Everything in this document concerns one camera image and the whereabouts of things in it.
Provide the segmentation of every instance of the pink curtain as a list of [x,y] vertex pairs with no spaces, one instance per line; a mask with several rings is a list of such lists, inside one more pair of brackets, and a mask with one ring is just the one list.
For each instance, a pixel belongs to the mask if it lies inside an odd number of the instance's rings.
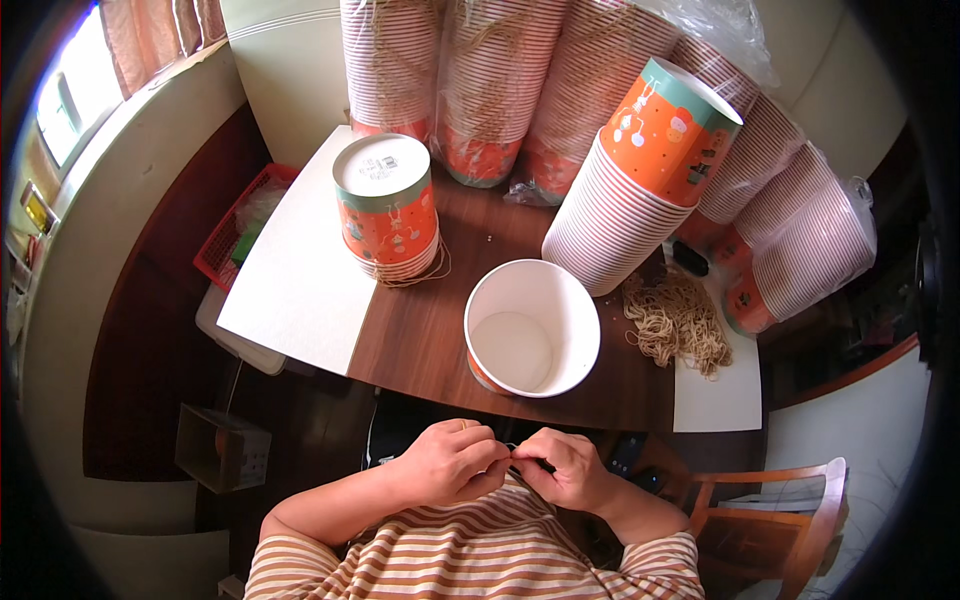
[[100,16],[125,99],[177,58],[227,34],[218,0],[103,0]]

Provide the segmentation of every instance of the green object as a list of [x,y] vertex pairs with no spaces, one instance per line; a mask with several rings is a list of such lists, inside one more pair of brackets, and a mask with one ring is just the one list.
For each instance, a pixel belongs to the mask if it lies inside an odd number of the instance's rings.
[[260,236],[260,231],[261,228],[250,228],[240,236],[237,247],[233,249],[233,254],[230,255],[230,260],[232,260],[233,264],[238,268],[243,266],[243,262],[247,260],[247,256],[250,255],[253,243],[256,242],[256,238]]

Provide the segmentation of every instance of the stack of paper cups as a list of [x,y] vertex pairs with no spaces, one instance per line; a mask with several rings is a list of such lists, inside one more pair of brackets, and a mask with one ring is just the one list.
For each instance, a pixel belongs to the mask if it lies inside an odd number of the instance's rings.
[[354,131],[424,141],[441,30],[434,0],[341,0],[340,20]]
[[827,159],[806,142],[787,168],[764,185],[724,227],[710,244],[708,258],[728,276],[742,271],[818,192],[835,185],[836,176]]
[[700,205],[677,229],[677,237],[698,252],[705,251],[805,142],[804,132],[776,103],[764,94],[757,96],[723,167],[704,190]]
[[742,124],[705,84],[650,59],[597,134],[543,258],[608,294],[693,211]]
[[492,187],[509,175],[565,9],[565,0],[454,0],[447,9],[438,141],[460,183]]
[[607,156],[599,135],[543,240],[544,260],[570,271],[591,296],[611,292],[693,210],[636,185]]
[[670,59],[709,85],[741,115],[750,111],[760,93],[760,86],[749,75],[696,37],[682,36]]
[[744,333],[781,323],[843,287],[876,258],[870,200],[837,182],[818,192],[725,294],[724,312]]
[[666,57],[680,30],[629,0],[573,0],[557,41],[515,181],[559,204],[600,128],[651,57]]
[[402,281],[425,271],[440,246],[430,154],[413,137],[380,133],[333,162],[344,243],[367,275]]

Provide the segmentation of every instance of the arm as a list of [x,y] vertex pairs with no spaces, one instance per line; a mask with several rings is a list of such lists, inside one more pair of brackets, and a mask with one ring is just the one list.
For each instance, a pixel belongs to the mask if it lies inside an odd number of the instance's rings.
[[414,506],[472,500],[503,485],[510,450],[475,420],[430,425],[380,467],[293,495],[263,519],[260,540],[294,536],[338,546],[385,516]]
[[[624,545],[659,540],[689,527],[680,509],[607,472],[584,436],[543,428],[518,446],[513,458],[523,479],[544,500],[599,516]],[[538,458],[556,471],[540,468]]]

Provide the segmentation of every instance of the tangled twine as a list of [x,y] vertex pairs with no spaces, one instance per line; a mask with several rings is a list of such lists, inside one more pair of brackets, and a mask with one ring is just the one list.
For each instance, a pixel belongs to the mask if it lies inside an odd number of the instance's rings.
[[636,332],[627,341],[654,359],[658,367],[682,357],[691,369],[710,380],[717,368],[733,363],[733,355],[716,308],[703,286],[668,266],[656,287],[643,287],[636,273],[623,282],[623,315],[633,320]]
[[450,255],[450,250],[446,247],[446,242],[441,237],[440,238],[440,249],[437,250],[437,258],[434,259],[434,262],[431,265],[436,265],[432,269],[421,273],[418,276],[410,277],[409,279],[401,280],[389,280],[386,279],[379,270],[374,269],[373,278],[376,279],[377,283],[383,285],[384,287],[410,287],[411,285],[420,283],[422,281],[429,281],[431,279],[443,279],[444,277],[450,275],[450,271],[453,269],[453,256]]

